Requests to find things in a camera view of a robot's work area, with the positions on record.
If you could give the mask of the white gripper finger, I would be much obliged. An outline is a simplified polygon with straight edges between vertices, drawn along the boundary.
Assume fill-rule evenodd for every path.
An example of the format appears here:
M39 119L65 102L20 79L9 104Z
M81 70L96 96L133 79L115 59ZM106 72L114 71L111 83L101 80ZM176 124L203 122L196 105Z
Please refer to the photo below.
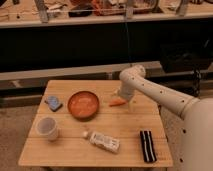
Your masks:
M113 96L119 96L119 89L114 90Z
M128 101L127 106L128 106L128 112L133 112L134 111L134 100Z

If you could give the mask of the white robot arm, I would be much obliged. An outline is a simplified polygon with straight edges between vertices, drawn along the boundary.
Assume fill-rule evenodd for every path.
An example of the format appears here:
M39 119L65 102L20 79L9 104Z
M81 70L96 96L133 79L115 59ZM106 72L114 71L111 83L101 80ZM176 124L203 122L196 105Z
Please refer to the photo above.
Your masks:
M183 121L180 171L213 171L213 98L196 98L145 78L146 70L135 65L120 72L118 95L130 101L142 92Z

